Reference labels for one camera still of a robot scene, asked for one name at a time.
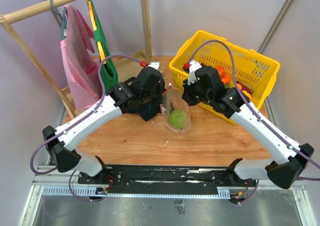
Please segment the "clear zip top bag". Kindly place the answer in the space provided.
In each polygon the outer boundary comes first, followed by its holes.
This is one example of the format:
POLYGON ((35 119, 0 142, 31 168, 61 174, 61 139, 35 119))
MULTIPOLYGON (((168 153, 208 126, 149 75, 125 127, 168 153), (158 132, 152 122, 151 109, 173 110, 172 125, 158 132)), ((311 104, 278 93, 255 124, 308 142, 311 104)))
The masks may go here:
POLYGON ((185 134, 191 128, 190 106, 182 99, 182 91, 169 84, 162 94, 160 111, 167 127, 179 134, 185 134))

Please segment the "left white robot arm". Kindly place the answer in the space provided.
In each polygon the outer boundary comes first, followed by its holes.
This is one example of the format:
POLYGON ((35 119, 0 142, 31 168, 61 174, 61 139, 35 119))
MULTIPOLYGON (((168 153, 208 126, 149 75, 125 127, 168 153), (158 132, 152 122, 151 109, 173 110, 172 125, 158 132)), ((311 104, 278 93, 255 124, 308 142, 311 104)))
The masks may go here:
POLYGON ((59 172, 76 170, 95 183, 107 178, 107 167, 97 156, 77 150, 91 133, 123 114, 138 114, 144 121, 161 111, 165 81, 159 71, 160 63, 152 62, 136 77, 120 82, 104 93, 102 98, 69 123, 43 130, 45 146, 59 172))

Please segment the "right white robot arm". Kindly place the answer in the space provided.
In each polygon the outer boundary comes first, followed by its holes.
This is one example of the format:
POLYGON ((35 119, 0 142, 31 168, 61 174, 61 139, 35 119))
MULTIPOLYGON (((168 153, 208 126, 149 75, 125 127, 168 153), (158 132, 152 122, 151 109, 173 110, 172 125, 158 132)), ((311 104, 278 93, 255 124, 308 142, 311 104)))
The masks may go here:
POLYGON ((282 189, 289 189, 306 168, 314 153, 308 144, 300 144, 272 124, 249 98, 235 87, 226 89, 217 69, 196 61, 185 65, 189 72, 183 81, 184 99, 189 106, 209 105, 249 132, 271 155, 264 160, 235 160, 226 174, 233 186, 244 179, 269 179, 282 189))

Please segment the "yellow bell pepper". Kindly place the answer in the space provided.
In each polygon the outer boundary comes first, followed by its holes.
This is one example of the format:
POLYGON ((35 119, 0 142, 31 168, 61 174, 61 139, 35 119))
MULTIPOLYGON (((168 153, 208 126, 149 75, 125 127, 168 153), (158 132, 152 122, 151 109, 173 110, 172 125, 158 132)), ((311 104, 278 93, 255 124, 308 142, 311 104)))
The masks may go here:
POLYGON ((252 92, 250 89, 242 88, 241 92, 246 95, 248 98, 252 98, 252 92))

